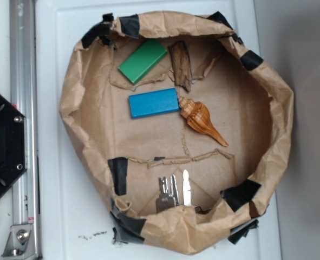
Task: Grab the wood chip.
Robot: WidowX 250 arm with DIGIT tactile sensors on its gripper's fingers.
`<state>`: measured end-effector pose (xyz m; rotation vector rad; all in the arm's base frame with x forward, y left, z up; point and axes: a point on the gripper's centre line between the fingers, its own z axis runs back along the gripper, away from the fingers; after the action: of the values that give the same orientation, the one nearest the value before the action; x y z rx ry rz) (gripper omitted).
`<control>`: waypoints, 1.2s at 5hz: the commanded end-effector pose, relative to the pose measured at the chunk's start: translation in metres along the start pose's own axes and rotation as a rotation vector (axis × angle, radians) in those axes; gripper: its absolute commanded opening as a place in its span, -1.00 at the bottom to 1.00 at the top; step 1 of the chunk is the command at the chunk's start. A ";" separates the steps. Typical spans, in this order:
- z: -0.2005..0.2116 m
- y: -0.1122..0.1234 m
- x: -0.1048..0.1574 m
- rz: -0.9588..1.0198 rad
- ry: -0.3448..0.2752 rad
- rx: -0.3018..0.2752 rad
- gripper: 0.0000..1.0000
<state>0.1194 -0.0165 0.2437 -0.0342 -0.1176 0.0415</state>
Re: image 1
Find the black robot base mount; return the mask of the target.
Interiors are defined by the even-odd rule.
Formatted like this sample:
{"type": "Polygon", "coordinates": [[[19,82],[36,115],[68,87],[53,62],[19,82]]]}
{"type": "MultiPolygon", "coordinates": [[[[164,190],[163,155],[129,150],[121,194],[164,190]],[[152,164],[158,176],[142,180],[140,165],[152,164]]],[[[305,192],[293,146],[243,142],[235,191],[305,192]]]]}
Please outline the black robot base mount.
{"type": "Polygon", "coordinates": [[[25,172],[25,117],[0,95],[0,198],[25,172]]]}

